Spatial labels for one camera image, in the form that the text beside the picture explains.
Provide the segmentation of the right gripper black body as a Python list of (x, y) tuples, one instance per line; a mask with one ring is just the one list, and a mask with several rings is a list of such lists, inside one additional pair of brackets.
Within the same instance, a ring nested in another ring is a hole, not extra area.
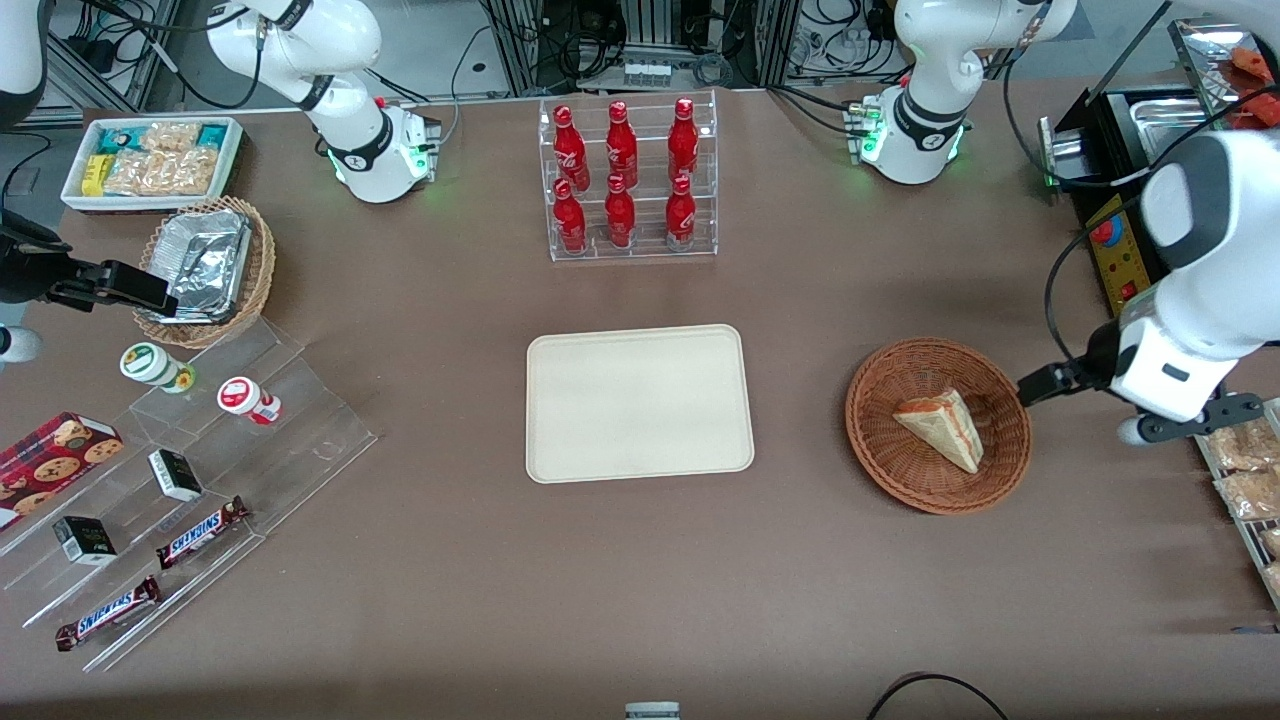
[(69, 249), (52, 231), (15, 211), (3, 213), (3, 304), (41, 299), (58, 282), (72, 277)]

